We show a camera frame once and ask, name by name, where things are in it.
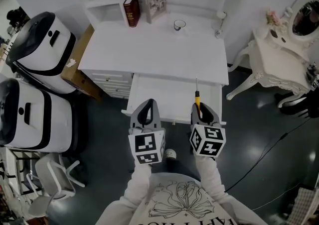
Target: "white sleeve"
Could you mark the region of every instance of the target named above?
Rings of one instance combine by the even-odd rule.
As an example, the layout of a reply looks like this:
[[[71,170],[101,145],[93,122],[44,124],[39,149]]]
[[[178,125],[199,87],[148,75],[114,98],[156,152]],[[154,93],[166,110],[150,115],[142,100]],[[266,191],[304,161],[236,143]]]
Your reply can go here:
[[[135,170],[120,200],[110,203],[96,225],[127,225],[150,187],[151,167],[135,163]]]
[[[225,187],[221,183],[217,163],[212,158],[194,154],[196,167],[201,177],[201,185],[206,193],[217,201],[222,208],[238,224],[267,225],[252,210],[237,199],[225,193]]]

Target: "shoe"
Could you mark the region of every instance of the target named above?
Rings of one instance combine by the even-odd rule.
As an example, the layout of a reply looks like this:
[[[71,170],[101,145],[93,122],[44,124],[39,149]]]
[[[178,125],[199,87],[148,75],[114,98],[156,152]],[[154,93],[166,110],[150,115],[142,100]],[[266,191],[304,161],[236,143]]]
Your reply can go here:
[[[173,149],[166,149],[164,152],[164,158],[176,159],[177,155]]]

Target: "cardboard box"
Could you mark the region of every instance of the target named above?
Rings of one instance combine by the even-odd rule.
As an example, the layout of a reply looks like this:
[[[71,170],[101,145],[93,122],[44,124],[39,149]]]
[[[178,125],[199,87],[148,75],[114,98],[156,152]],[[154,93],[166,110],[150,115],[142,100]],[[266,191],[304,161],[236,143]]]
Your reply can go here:
[[[5,52],[7,48],[7,45],[2,43],[0,46],[0,58],[2,59],[4,54],[8,54],[8,52]]]
[[[89,25],[81,36],[80,40],[76,43],[68,62],[64,66],[61,77],[63,80],[65,80],[84,94],[92,96],[99,101],[101,100],[104,93],[103,90],[99,86],[97,86],[90,78],[88,78],[82,71],[78,70],[78,66],[80,64],[86,46],[88,45],[93,35],[93,32],[94,28],[92,27],[92,25]],[[67,64],[70,62],[71,59],[74,59],[76,63],[71,67],[67,67]]]

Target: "book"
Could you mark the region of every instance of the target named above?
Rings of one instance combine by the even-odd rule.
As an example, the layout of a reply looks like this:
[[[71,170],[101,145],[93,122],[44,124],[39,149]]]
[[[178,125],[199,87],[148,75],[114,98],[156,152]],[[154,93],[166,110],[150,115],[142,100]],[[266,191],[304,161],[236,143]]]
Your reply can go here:
[[[145,3],[148,23],[166,13],[166,0],[145,0]]]
[[[139,0],[125,0],[123,6],[129,26],[136,27],[141,16]]]

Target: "mirror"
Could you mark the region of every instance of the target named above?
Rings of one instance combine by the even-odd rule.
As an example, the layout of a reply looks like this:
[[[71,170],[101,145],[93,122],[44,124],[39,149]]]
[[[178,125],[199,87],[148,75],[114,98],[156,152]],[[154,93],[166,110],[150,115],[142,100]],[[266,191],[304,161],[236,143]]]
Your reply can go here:
[[[319,27],[319,1],[313,0],[306,3],[298,12],[293,33],[297,36],[307,36]]]

